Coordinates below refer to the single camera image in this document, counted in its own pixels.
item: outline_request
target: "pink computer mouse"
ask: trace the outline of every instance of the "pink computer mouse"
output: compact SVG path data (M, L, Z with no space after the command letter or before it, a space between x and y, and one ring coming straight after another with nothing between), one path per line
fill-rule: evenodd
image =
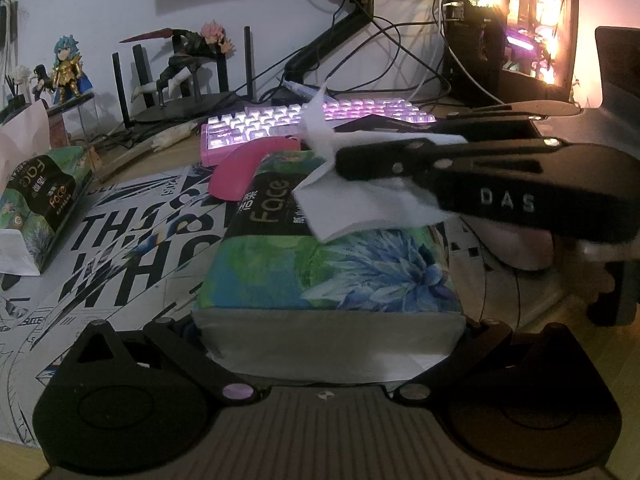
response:
M221 200L238 202L254 178L264 156L281 150L296 151L300 141L288 137L261 137L229 153L216 167L209 181L209 193Z

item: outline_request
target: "white paper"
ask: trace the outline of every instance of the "white paper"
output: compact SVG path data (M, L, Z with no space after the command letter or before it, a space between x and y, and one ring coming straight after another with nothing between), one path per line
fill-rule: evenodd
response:
M0 247L0 272L19 276L40 275L18 229L0 229Z
M18 164L49 149L49 118L42 101L0 126L0 193Z
M337 133L327 126L322 110L322 92L302 113L305 140L326 163L294 190L306 223L322 242L345 234L374 228L420 227L452 216L442 211L434 196L408 178L349 181L334 169L335 152L345 146L427 138L435 144L461 144L462 136L402 134L397 132Z

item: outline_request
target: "purple backlight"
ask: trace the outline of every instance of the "purple backlight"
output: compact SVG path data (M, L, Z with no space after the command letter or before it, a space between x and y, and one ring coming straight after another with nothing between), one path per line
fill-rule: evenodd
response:
M300 129L300 113L303 105L289 107L245 108L244 112L222 117L212 117L203 126L206 132L207 148L215 150L223 146L242 144L248 140L265 136L295 135ZM393 99L354 99L324 104L324 118L331 126L377 114L414 124L432 123L435 117L421 112L411 103L400 98Z

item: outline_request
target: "computer case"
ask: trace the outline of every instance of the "computer case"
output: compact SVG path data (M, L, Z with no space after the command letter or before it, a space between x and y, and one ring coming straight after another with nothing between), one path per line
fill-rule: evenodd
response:
M568 101L574 79L578 0L449 0L447 43L466 70L502 101ZM444 75L452 95L473 106L495 104L451 56Z

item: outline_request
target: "white wall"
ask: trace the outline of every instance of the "white wall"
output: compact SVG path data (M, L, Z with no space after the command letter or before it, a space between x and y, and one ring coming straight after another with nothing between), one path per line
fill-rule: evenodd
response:
M120 62L127 95L138 78L133 66L130 44L120 40L150 32L158 28L188 28L200 30L204 22L217 20L226 28L236 46L228 58L231 88L244 82L244 47L242 28L249 25L254 35L255 72L267 68L293 50L307 44L331 23L332 13L341 0L18 0L18 62L33 67L39 63L50 69L54 60L53 47L60 36L73 34L79 41L86 74L97 94L96 102L102 126L107 128L120 121L111 54L120 53ZM431 0L376 0L376 13L393 21L424 18ZM406 28L405 43L414 41L413 50L422 52L422 38L416 38L417 27ZM308 82L322 81L326 73L350 49L366 38L362 32L323 63L317 75L309 75ZM150 61L152 75L158 77L166 66L171 52L170 40L143 42ZM389 61L387 40L368 46L351 59L330 80L330 87L347 88L381 73ZM378 88L407 86L417 82L422 70L401 53L397 65L401 71L391 70L379 82ZM198 74L205 87L217 89L215 66L208 64ZM273 86L275 79L265 76L258 82L263 91ZM136 113L143 108L142 98L130 106Z

